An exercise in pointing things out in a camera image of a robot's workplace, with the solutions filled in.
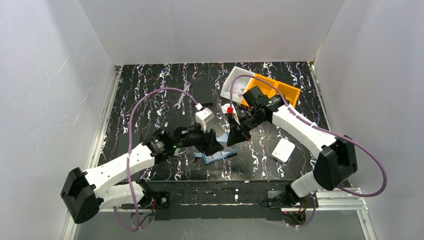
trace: metal wrench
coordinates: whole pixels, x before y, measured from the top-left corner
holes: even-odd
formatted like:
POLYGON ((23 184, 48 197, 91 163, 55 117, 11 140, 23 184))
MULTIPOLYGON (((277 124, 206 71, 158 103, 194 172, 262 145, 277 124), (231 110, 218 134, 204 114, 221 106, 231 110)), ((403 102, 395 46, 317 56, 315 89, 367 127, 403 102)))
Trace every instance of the metal wrench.
MULTIPOLYGON (((190 85, 191 85, 191 83, 189 83, 188 81, 184 82, 184 89, 183 89, 183 91, 184 92, 187 91, 187 89, 189 89, 190 85)), ((174 108, 176 108, 176 109, 180 109, 181 108, 181 102, 183 101, 184 95, 185 95, 184 93, 181 93, 181 96, 179 96, 178 102, 175 103, 175 105, 173 106, 174 108)))

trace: marble pattern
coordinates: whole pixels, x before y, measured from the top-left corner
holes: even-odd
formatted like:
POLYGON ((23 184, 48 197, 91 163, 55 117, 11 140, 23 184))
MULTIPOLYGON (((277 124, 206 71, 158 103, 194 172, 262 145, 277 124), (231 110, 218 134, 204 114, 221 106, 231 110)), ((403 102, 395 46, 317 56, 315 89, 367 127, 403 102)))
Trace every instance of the marble pattern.
MULTIPOLYGON (((318 126, 327 127, 327 122, 317 96, 307 62, 238 62, 238 63, 180 63, 125 65, 119 80, 112 113, 104 136, 99 165, 118 156, 118 136, 128 137, 128 124, 136 102, 147 93, 163 88, 183 88, 185 81, 210 80, 214 88, 205 89, 215 100, 211 110, 215 113, 211 126, 217 136, 229 131, 220 106, 228 103, 219 97, 220 87, 234 66, 293 85, 301 89, 296 109, 318 126)), ((180 94, 167 91, 157 94, 137 110, 133 129, 142 136, 150 136, 157 128, 164 127, 172 133, 173 128, 188 126, 195 120, 195 108, 185 97, 180 109, 174 109, 180 94)), ((205 165, 194 157, 194 148, 182 148, 178 156, 157 166, 141 171, 136 179, 156 181, 179 180, 287 180, 295 179, 311 171, 316 160, 310 151, 285 130, 270 123, 263 123, 251 131, 252 140, 239 143, 236 156, 205 165), (285 163, 271 158, 271 153, 281 138, 295 144, 296 148, 285 163)))

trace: table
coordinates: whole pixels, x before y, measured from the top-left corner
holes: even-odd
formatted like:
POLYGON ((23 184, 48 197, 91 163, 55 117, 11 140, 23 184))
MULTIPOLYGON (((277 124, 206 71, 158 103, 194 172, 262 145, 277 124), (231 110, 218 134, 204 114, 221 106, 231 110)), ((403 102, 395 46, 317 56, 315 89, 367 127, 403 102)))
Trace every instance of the table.
MULTIPOLYGON (((185 81, 210 80, 214 83, 212 89, 204 90, 204 94, 211 94, 214 99, 214 105, 210 109, 215 113, 215 118, 211 126, 215 129, 217 136, 228 132, 229 125, 220 113, 220 106, 229 101, 219 96, 220 87, 234 66, 300 88, 301 93, 296 110, 319 127, 328 129, 307 62, 125 65, 122 68, 98 165, 125 153, 119 150, 118 145, 119 141, 125 142, 123 139, 126 139, 128 144, 129 118, 138 100, 155 89, 163 87, 182 89, 185 81)), ((180 109, 174 109, 179 95, 177 92, 167 91, 151 97, 142 104, 137 111, 137 118, 132 123, 134 132, 146 137, 157 128, 164 127, 165 124, 167 129, 172 130, 194 122, 196 111, 194 107, 191 107, 187 97, 183 99, 180 109)), ((236 156, 206 165, 202 159, 194 157, 194 147, 188 147, 181 149, 178 156, 168 159, 167 162, 139 172, 135 179, 150 181, 290 180, 313 169, 316 160, 311 152, 285 130, 265 122, 250 133, 252 140, 239 143, 240 150, 236 156), (285 163, 271 158, 271 153, 281 138, 288 139, 296 146, 290 159, 285 163)))

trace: gray wall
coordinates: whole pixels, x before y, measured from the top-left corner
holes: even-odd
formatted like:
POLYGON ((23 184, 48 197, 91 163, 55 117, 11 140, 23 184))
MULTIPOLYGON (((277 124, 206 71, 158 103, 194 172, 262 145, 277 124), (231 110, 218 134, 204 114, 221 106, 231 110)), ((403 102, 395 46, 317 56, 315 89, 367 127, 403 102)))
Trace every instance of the gray wall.
POLYGON ((115 65, 313 61, 344 0, 80 0, 115 65))
MULTIPOLYGON (((315 61, 333 130, 381 158, 386 191, 368 198, 379 239, 422 239, 424 2, 346 0, 315 61)), ((365 193, 382 176, 362 152, 350 178, 365 193)))
POLYGON ((114 66, 78 0, 1 1, 0 66, 1 239, 59 239, 114 66))

